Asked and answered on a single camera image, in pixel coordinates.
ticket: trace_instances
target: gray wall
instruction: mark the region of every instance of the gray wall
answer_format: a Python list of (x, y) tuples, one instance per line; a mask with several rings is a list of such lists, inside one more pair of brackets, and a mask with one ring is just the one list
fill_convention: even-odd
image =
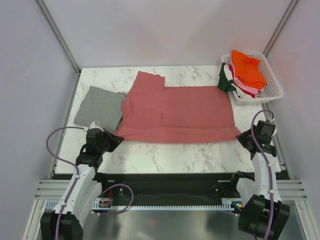
[(320, 1), (302, 0), (268, 60), (284, 90), (270, 103), (292, 176), (301, 179), (320, 227)]
[(81, 68), (220, 64), (262, 52), (290, 0), (44, 0)]
[(0, 239), (18, 240), (77, 78), (33, 0), (0, 5)]

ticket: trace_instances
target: gray cloth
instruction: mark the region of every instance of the gray cloth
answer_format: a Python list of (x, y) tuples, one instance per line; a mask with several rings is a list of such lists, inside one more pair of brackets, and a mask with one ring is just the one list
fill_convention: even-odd
[(121, 106), (125, 97), (124, 92), (115, 93), (90, 86), (73, 123), (89, 127), (92, 122), (96, 122), (114, 134), (122, 121)]

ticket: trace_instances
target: red cloth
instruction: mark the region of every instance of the red cloth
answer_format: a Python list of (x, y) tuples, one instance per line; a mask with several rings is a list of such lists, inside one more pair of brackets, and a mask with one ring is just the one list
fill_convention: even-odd
[(122, 104), (116, 131), (126, 140), (210, 143), (236, 139), (227, 93), (216, 86), (165, 87), (165, 78), (139, 71)]

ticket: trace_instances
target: white plastic basket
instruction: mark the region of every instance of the white plastic basket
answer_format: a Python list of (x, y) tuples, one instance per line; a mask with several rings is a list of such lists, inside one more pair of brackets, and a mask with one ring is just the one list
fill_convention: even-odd
[[(252, 99), (242, 99), (237, 96), (235, 91), (232, 91), (231, 95), (234, 97), (235, 104), (246, 105), (246, 104), (265, 104), (275, 99), (280, 99), (284, 96), (284, 91), (282, 90), (274, 71), (266, 59), (265, 55), (260, 52), (245, 53), (251, 58), (256, 58), (260, 60), (258, 68), (262, 73), (267, 85), (264, 86), (264, 92), (260, 92)], [(221, 57), (223, 63), (229, 64), (231, 61), (231, 54), (225, 54)]]

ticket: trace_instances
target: white marble surface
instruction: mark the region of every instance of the white marble surface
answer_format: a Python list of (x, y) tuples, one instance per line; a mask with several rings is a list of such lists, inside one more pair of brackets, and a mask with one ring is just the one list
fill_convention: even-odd
[[(168, 87), (216, 86), (220, 66), (150, 66), (84, 68), (73, 101), (68, 126), (73, 124), (80, 104), (89, 87), (113, 92), (128, 92), (138, 71), (165, 77)], [(237, 106), (231, 97), (235, 126), (241, 131), (250, 128), (261, 105)], [(263, 113), (258, 119), (264, 119)], [(59, 156), (75, 162), (81, 146), (86, 142), (86, 131), (68, 129)], [(277, 162), (275, 169), (280, 172)], [(72, 166), (58, 162), (55, 173), (73, 173)], [(250, 153), (237, 141), (206, 144), (163, 144), (124, 141), (112, 153), (105, 153), (99, 172), (103, 173), (230, 173), (253, 172)]]

